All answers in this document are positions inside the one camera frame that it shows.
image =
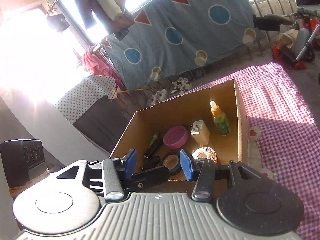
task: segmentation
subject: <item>blue circle pattern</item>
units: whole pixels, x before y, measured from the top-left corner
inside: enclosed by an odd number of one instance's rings
[[[124,54],[127,60],[132,64],[138,64],[141,60],[141,54],[136,49],[127,49]]]
[[[210,18],[217,24],[226,24],[230,20],[229,11],[222,5],[214,5],[209,10]]]
[[[183,42],[180,33],[173,27],[169,27],[166,29],[165,36],[167,38],[167,41],[171,44],[179,45]]]

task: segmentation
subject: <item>white shoe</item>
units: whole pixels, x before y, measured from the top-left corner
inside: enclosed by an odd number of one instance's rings
[[[187,78],[184,78],[184,79],[181,81],[181,84],[190,85],[190,81],[189,81]]]
[[[178,80],[176,80],[176,82],[178,82],[178,84],[179,84],[179,83],[182,83],[184,79],[186,79],[186,78],[179,77]]]
[[[173,88],[172,88],[172,90],[171,90],[171,92],[170,92],[170,95],[175,95],[175,94],[177,94],[179,91],[180,91],[180,88],[179,88],[179,85],[180,85],[180,87],[181,87],[181,84],[179,84],[178,82],[171,82],[172,84],[173,84]]]
[[[179,91],[179,95],[184,94],[185,92],[188,92],[192,89],[192,84],[181,84],[181,89]]]
[[[158,101],[159,102],[162,102],[162,101],[165,101],[168,97],[168,91],[166,89],[162,89],[161,91],[158,91],[156,93],[156,95],[158,95]]]
[[[153,106],[156,103],[158,103],[159,102],[158,98],[159,98],[158,95],[152,95],[152,97],[149,99],[150,105]]]

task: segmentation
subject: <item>roll of tape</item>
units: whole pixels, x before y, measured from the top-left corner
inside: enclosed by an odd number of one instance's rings
[[[180,154],[169,152],[162,159],[161,164],[170,170],[170,176],[178,174],[182,168],[180,165]]]
[[[192,157],[195,159],[199,158],[206,158],[209,160],[213,160],[216,164],[218,163],[218,157],[214,149],[211,147],[201,147],[197,149],[193,154]]]

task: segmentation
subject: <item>blue bedsheet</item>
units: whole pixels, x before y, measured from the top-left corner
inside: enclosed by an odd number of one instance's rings
[[[224,58],[265,34],[249,0],[152,0],[136,23],[105,46],[128,90]]]

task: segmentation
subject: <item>black circular cap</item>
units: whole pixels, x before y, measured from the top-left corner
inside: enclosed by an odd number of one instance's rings
[[[271,194],[257,192],[247,195],[244,199],[244,204],[254,213],[270,214],[279,210],[281,200]]]
[[[219,196],[217,210],[233,227],[258,236],[296,230],[304,214],[295,193],[264,177],[237,182]]]

